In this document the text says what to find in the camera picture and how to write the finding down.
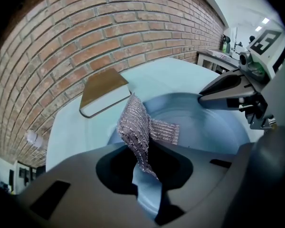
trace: book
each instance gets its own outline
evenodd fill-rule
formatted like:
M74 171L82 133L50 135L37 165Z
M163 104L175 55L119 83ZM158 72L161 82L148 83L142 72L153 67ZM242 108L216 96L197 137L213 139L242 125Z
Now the book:
M80 102L82 116L91 118L128 98L131 92L128 81L110 68L89 77Z

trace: brown book cover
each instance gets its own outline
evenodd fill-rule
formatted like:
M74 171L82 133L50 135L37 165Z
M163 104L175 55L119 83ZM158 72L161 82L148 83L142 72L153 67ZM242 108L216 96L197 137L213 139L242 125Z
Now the brown book cover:
M124 77L122 77L114 68L109 68L105 71L101 71L97 74L94 74L92 76L89 77L87 83L85 84L85 88L82 94L82 98L81 98L81 102L80 102L80 113L82 116L87 117L87 118L91 118L94 115L104 111L105 109L111 107L112 105L110 105L109 107L106 107L105 109L103 109L102 111L92 115L92 116L86 116L82 113L81 109L85 106L87 106L88 104L90 104L91 102L93 102L94 100L104 96L105 94L128 84L128 81L125 80Z

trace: table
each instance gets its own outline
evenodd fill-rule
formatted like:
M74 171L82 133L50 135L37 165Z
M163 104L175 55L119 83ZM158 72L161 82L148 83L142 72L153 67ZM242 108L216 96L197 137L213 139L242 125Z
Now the table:
M228 62L215 55L212 55L212 52L217 53L216 51L212 51L212 50L197 51L197 54L199 55L198 65L203 66L204 61L208 61L208 62L214 63L215 65L219 65L220 67L228 71L233 70L238 67L237 60L230 57L230 61Z
M186 61L163 58L128 69L121 73L129 82L129 88L143 102L156 96L185 92L198 94L219 74ZM66 158L106 146L126 100L91 119L79 113L81 95L64 106L56 115L47 147L46 171ZM245 114L232 112L243 123L252 142L263 131L250 130Z

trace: brick wall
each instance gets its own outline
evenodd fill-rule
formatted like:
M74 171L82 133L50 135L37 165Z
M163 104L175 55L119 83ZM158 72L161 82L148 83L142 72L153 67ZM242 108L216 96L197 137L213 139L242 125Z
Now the brick wall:
M197 61L219 48L223 23L204 0L44 0L0 48L0 157L45 163L57 111L82 93L98 70L123 71L161 57Z

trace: silver fabric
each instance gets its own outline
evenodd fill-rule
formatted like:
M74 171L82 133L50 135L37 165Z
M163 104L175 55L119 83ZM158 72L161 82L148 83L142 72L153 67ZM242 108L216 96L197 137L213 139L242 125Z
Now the silver fabric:
M156 177L148 163L149 137L177 144L179 126L152 119L140 99L132 94L118 121L117 132L135 154L142 171Z

